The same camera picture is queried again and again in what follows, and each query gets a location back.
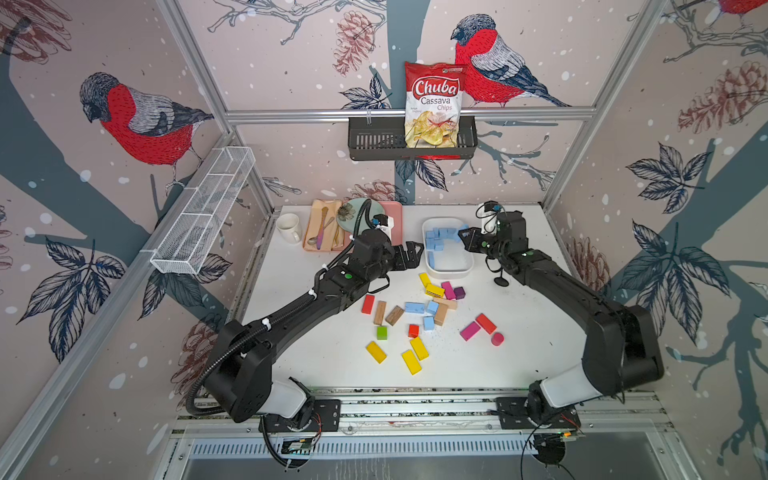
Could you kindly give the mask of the blue cube block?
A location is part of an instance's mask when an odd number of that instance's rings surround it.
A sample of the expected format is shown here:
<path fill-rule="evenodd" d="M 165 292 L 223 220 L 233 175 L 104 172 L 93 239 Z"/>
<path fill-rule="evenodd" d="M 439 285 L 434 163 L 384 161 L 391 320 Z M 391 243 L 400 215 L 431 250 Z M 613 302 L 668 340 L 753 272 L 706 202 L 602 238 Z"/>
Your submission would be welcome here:
<path fill-rule="evenodd" d="M 462 225 L 459 228 L 453 227 L 439 227 L 434 229 L 434 238 L 442 241 L 454 241 L 461 242 L 461 232 L 468 229 L 467 225 Z"/>
<path fill-rule="evenodd" d="M 440 229 L 425 232 L 425 247 L 428 251 L 442 251 L 444 249 L 444 238 Z"/>
<path fill-rule="evenodd" d="M 429 316 L 434 316 L 437 313 L 438 308 L 439 308 L 439 304 L 437 302 L 429 301 L 427 306 L 426 306 L 426 313 Z"/>

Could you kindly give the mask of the long blue block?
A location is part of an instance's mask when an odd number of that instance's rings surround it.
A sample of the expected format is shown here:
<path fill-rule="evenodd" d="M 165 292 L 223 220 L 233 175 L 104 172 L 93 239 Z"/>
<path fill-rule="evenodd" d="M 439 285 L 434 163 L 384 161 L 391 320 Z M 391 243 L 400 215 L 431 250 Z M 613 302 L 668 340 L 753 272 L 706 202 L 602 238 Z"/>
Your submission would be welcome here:
<path fill-rule="evenodd" d="M 421 302 L 406 302 L 404 306 L 405 312 L 409 314 L 424 315 L 426 312 L 426 306 Z"/>

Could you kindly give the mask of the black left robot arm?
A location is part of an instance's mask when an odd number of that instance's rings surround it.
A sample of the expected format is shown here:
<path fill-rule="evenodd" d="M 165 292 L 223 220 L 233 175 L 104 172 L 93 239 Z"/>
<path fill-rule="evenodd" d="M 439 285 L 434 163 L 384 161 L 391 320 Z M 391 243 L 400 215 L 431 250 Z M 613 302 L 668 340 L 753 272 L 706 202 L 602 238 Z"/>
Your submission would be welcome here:
<path fill-rule="evenodd" d="M 420 266 L 424 245 L 395 246 L 377 226 L 353 234 L 350 243 L 314 275 L 311 288 L 260 320 L 227 323 L 202 373 L 189 387 L 185 409 L 193 417 L 225 413 L 236 423 L 277 416 L 296 430 L 315 419 L 315 397 L 297 379 L 273 378 L 273 365 L 297 340 L 324 320 L 376 292 L 373 281 Z"/>

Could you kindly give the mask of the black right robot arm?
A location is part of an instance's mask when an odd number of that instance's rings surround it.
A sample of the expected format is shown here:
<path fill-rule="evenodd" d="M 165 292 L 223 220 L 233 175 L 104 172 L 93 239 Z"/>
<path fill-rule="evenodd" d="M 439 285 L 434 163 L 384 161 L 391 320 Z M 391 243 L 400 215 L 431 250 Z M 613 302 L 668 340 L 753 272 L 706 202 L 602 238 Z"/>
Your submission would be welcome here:
<path fill-rule="evenodd" d="M 585 334 L 580 362 L 529 385 L 526 412 L 538 428 L 551 424 L 576 404 L 600 397 L 623 396 L 628 389 L 661 379 L 664 365 L 651 313 L 608 299 L 562 269 L 549 255 L 529 246 L 523 213 L 507 211 L 494 201 L 475 212 L 481 227 L 458 232 L 466 251 L 482 254 L 494 282 L 511 279 L 548 299 Z"/>

